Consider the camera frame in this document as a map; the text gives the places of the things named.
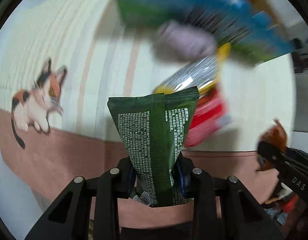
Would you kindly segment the right hand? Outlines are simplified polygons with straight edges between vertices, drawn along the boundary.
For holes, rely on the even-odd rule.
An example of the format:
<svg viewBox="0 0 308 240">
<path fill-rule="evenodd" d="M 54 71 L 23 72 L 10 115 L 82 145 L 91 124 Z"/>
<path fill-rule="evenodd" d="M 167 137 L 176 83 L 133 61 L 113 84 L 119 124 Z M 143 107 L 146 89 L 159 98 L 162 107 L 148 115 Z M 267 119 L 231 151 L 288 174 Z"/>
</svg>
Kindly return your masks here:
<svg viewBox="0 0 308 240">
<path fill-rule="evenodd" d="M 264 202 L 262 207 L 286 236 L 298 223 L 307 206 L 294 192 L 281 190 Z"/>
</svg>

